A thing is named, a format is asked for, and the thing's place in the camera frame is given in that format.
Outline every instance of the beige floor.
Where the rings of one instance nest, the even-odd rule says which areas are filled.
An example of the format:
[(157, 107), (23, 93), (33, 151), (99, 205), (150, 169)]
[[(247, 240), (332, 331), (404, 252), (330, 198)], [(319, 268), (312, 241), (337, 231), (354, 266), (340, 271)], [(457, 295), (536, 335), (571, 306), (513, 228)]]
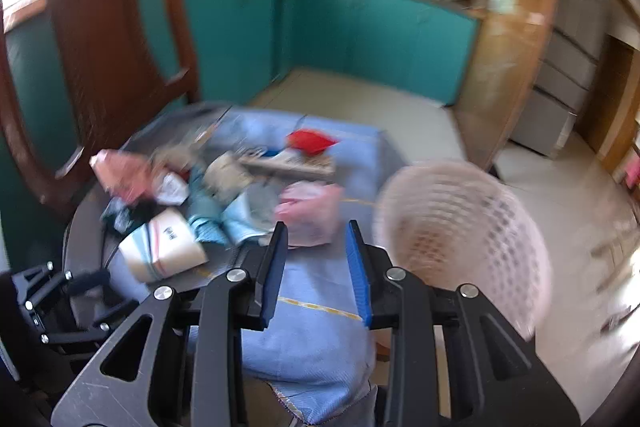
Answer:
[[(261, 93), (254, 105), (375, 125), (411, 162), (464, 157), (449, 109), (353, 78), (296, 70)], [(595, 287), (610, 266), (590, 255), (633, 215), (578, 136), (572, 135), (554, 161), (508, 144), (497, 167), (542, 230), (554, 267), (551, 309), (536, 336), (538, 354), (586, 420), (640, 341), (640, 314), (616, 333), (599, 335), (610, 314), (640, 302), (640, 278), (597, 295)]]

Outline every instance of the pink plastic bag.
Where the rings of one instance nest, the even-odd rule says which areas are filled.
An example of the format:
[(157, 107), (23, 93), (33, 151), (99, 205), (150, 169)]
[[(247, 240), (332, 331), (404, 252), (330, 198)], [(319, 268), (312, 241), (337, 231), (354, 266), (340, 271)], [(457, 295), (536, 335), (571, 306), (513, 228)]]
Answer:
[(329, 243), (340, 220), (342, 188), (321, 182), (297, 182), (280, 194), (276, 221), (289, 230), (290, 247), (314, 247)]

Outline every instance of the blue tablecloth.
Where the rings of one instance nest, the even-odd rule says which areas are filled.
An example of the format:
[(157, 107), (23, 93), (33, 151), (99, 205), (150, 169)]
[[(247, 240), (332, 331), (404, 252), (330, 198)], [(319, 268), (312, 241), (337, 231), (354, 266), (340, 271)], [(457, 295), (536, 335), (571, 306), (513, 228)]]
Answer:
[[(205, 103), (170, 112), (132, 137), (126, 149), (150, 153), (213, 122), (224, 109), (220, 104)], [(356, 219), (365, 241), (372, 241), (373, 203), (388, 177), (404, 166), (383, 132), (359, 124), (240, 107), (232, 108), (225, 119), (239, 114), (249, 143), (284, 142), (284, 137), (300, 126), (323, 130), (340, 139), (331, 154), (337, 163), (334, 181), (344, 188), (342, 224)], [(112, 250), (113, 245), (107, 245), (97, 261), (82, 260), (87, 247), (96, 241), (95, 233), (88, 228), (99, 226), (94, 221), (107, 202), (108, 197), (99, 188), (82, 202), (69, 231), (65, 269), (96, 269), (95, 265)], [(162, 283), (183, 291), (204, 285), (230, 268), (227, 256), (208, 254), (206, 265)], [(119, 253), (110, 271), (112, 283), (120, 292), (141, 301), (149, 295), (152, 287), (133, 279)], [(81, 323), (93, 317), (92, 306), (90, 298), (74, 303)], [(242, 332), (242, 357), (245, 371), (267, 381), (281, 403), (305, 424), (331, 421), (331, 425), (373, 425), (376, 388), (369, 377), (375, 365), (375, 345), (357, 316), (344, 226), (328, 245), (289, 251), (274, 317), (264, 332)]]

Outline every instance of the chair backrest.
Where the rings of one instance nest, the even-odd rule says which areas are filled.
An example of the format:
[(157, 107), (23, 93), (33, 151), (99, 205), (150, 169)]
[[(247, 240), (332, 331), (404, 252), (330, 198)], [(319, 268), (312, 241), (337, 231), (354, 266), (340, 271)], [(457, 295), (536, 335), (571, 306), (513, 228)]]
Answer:
[(198, 99), (198, 69), (182, 0), (164, 0), (180, 71), (164, 79), (146, 47), (138, 0), (46, 0), (62, 59), (79, 146), (58, 172), (38, 159), (12, 80), (0, 2), (0, 124), (11, 154), (38, 200), (62, 217), (91, 179), (91, 155), (120, 147), (167, 103)]

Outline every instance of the gray refrigerator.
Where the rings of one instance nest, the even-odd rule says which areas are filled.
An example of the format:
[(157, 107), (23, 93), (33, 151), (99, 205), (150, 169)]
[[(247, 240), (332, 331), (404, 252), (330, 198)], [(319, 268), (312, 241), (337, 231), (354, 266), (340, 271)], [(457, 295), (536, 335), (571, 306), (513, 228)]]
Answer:
[(551, 158), (564, 147), (593, 83), (608, 0), (558, 0), (554, 30), (511, 140)]

